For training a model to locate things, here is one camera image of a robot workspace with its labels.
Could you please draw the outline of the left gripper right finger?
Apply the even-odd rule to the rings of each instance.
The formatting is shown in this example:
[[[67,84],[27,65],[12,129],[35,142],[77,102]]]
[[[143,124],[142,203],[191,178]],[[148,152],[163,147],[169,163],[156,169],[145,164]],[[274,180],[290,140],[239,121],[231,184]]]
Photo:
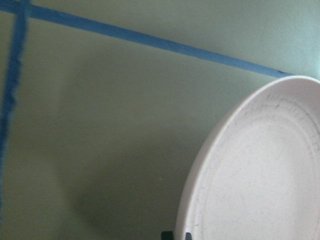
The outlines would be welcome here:
[[[185,233],[185,240],[193,240],[192,234],[190,232]]]

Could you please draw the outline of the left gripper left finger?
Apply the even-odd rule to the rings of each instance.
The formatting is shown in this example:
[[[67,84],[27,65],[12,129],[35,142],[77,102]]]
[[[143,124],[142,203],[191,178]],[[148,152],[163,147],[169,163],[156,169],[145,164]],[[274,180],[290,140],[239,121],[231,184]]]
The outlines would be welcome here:
[[[173,231],[162,231],[160,234],[161,240],[174,240]]]

